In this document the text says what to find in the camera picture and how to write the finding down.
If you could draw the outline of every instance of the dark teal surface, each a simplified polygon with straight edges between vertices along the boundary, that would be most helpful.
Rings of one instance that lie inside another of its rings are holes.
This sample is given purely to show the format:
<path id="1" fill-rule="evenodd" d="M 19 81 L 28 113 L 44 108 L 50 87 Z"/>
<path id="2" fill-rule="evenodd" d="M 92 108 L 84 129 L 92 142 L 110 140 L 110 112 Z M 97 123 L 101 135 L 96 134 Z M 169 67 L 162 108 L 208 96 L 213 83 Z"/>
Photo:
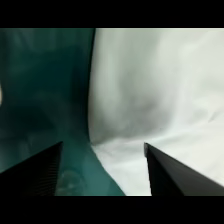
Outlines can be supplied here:
<path id="1" fill-rule="evenodd" d="M 63 141 L 57 195 L 123 195 L 89 143 L 93 38 L 92 28 L 0 30 L 0 172 Z"/>

